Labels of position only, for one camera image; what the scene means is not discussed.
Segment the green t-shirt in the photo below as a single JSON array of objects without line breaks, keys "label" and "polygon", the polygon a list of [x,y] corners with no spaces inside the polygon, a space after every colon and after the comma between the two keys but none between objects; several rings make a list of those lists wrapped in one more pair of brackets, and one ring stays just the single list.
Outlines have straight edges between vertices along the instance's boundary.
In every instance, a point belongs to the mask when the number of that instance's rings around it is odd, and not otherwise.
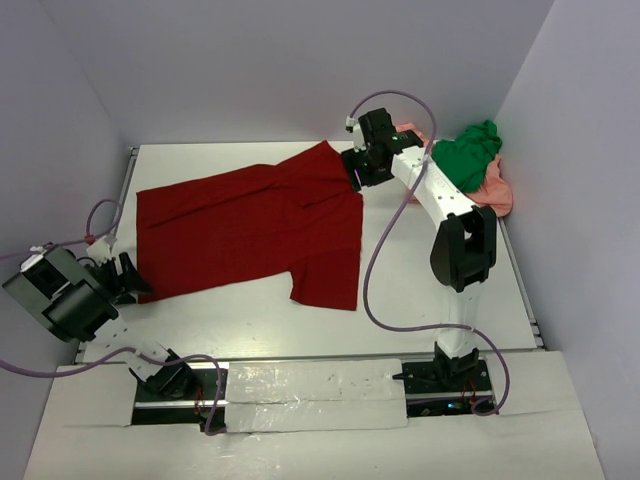
[{"label": "green t-shirt", "polygon": [[431,157],[458,190],[473,193],[481,187],[501,147],[496,124],[485,120],[468,126],[454,140],[438,141]]}]

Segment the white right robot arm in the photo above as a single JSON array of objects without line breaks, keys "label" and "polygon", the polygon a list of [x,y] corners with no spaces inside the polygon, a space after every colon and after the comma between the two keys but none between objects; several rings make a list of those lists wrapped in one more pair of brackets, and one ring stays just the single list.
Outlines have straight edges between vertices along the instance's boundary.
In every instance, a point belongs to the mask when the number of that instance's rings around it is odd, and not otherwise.
[{"label": "white right robot arm", "polygon": [[431,158],[429,145],[412,131],[398,131],[386,109],[348,116],[346,130],[353,146],[341,160],[352,188],[398,179],[436,227],[429,262],[446,293],[448,319],[438,327],[431,371],[422,380],[455,391],[479,362],[474,330],[496,263],[497,217],[461,193]]}]

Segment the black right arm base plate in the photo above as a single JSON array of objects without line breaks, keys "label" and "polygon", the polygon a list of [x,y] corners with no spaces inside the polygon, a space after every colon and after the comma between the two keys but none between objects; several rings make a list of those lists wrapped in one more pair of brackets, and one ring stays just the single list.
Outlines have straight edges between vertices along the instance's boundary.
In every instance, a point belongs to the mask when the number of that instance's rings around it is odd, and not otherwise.
[{"label": "black right arm base plate", "polygon": [[484,359],[449,380],[436,378],[434,361],[402,361],[401,372],[392,378],[404,387],[409,418],[485,414],[495,408]]}]

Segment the salmon pink t-shirt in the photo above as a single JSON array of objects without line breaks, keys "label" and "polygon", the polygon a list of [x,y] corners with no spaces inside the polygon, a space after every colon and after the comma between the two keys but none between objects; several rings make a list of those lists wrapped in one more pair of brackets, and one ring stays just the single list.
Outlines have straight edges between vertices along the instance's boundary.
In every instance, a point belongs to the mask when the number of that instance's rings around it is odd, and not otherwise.
[{"label": "salmon pink t-shirt", "polygon": [[499,153],[489,164],[481,187],[473,193],[464,193],[479,206],[490,206],[497,217],[510,213],[513,206],[513,193],[509,184],[501,177],[501,157]]}]

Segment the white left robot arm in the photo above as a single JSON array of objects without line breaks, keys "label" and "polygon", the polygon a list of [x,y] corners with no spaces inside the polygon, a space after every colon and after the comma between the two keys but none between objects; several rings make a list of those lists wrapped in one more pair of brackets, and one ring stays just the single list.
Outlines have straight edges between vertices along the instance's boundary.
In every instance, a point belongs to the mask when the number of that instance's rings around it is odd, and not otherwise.
[{"label": "white left robot arm", "polygon": [[138,296],[153,293],[128,254],[84,265],[71,251],[55,246],[32,254],[3,289],[59,340],[95,345],[101,352],[98,364],[123,361],[148,392],[169,400],[195,392],[196,375],[187,362],[144,340],[120,313]]}]

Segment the red t-shirt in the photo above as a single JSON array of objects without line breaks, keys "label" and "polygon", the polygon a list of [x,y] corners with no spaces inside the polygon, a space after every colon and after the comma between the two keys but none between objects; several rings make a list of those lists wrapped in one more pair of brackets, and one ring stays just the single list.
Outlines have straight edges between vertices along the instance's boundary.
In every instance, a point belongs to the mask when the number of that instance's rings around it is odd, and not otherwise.
[{"label": "red t-shirt", "polygon": [[322,141],[275,165],[138,192],[137,269],[148,304],[287,272],[291,300],[353,311],[364,201]]}]

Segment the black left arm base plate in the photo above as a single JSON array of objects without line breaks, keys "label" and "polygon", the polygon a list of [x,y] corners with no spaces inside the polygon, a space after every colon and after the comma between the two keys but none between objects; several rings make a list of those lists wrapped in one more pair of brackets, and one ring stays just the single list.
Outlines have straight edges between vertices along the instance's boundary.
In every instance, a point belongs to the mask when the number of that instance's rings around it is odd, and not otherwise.
[{"label": "black left arm base plate", "polygon": [[151,387],[141,381],[136,386],[131,424],[134,426],[197,425],[201,433],[223,432],[227,369],[190,366],[188,377],[173,381],[169,389]]}]

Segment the white cardboard front cover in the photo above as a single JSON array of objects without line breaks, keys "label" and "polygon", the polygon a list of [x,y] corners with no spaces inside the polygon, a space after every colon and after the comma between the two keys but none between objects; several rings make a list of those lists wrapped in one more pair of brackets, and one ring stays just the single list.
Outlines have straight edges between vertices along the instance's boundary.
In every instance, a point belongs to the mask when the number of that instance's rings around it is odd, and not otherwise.
[{"label": "white cardboard front cover", "polygon": [[489,356],[507,401],[495,416],[418,417],[359,401],[244,404],[232,432],[131,426],[128,381],[111,365],[54,383],[29,479],[600,479],[563,356]]}]

